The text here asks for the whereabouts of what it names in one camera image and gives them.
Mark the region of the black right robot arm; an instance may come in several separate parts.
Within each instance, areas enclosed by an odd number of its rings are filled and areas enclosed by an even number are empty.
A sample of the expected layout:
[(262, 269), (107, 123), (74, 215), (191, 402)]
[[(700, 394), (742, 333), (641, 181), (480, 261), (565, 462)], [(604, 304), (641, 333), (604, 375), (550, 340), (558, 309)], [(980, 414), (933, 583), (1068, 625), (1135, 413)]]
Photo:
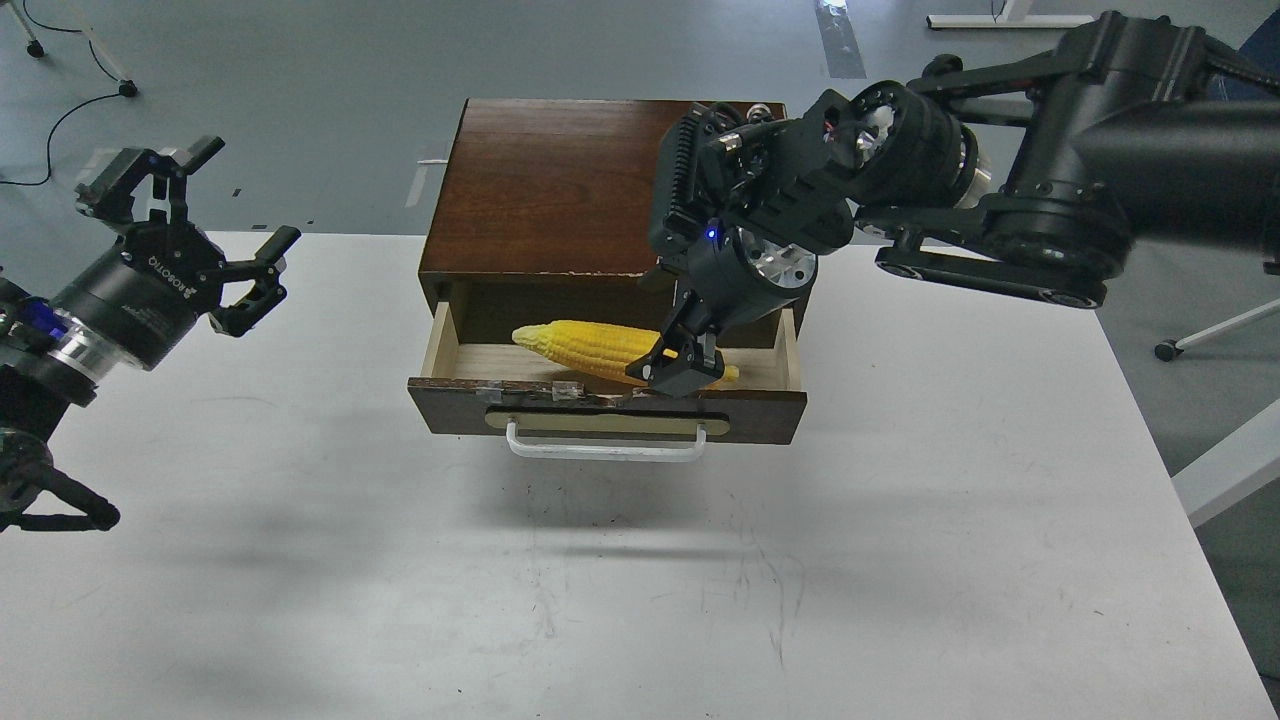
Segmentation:
[(799, 118), (695, 104), (664, 136), (649, 243), (672, 311), (627, 374), (726, 378), (727, 329), (805, 299), (856, 231), (909, 279), (1098, 307), (1137, 240), (1258, 249), (1277, 272), (1277, 76), (1199, 27), (1106, 12), (1057, 46)]

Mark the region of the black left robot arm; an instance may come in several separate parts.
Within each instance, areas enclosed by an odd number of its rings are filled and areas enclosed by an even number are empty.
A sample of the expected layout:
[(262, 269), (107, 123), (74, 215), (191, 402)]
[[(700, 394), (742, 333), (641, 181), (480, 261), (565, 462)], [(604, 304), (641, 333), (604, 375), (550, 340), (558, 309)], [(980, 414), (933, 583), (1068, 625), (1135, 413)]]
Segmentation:
[(232, 261), (189, 220), (188, 178), (223, 145), (205, 136), (173, 154), (122, 150), (77, 188), (78, 211), (111, 228), (114, 245), (54, 299), (3, 282), (4, 528), (114, 528), (119, 510), (55, 466), (47, 442), (67, 409), (88, 405), (119, 364), (152, 370), (201, 316), (241, 337), (284, 300), (297, 228)]

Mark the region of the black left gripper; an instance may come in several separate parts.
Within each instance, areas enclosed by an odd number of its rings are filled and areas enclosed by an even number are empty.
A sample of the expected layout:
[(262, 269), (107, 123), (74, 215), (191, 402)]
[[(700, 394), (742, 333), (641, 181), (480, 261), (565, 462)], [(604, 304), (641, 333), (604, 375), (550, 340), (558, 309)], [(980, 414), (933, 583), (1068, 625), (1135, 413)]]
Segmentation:
[[(200, 315), (210, 311), (215, 332), (239, 338), (287, 296), (280, 275), (285, 252), (302, 234), (298, 228), (280, 225), (252, 259), (227, 263), (221, 249), (188, 223), (187, 178), (224, 147), (221, 137), (202, 136), (174, 154), (123, 149), (92, 183), (76, 186), (81, 215), (125, 232), (52, 304), (123, 348), (145, 370), (152, 370)], [(152, 199), (166, 201), (169, 210), (138, 222), (134, 191), (147, 179), (154, 182)], [(218, 288), (253, 284), (237, 302), (215, 307), (221, 291), (201, 281), (202, 272), (210, 272)]]

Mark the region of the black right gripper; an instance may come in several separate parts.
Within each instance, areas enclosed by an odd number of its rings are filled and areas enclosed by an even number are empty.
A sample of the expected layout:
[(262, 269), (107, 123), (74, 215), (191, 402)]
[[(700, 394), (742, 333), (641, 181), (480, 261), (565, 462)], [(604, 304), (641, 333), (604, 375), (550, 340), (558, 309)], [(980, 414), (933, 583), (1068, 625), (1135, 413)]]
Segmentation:
[(685, 397), (723, 379), (718, 334), (808, 297), (818, 256), (737, 225), (712, 227), (684, 251), (692, 306), (650, 332), (626, 374), (669, 397)]

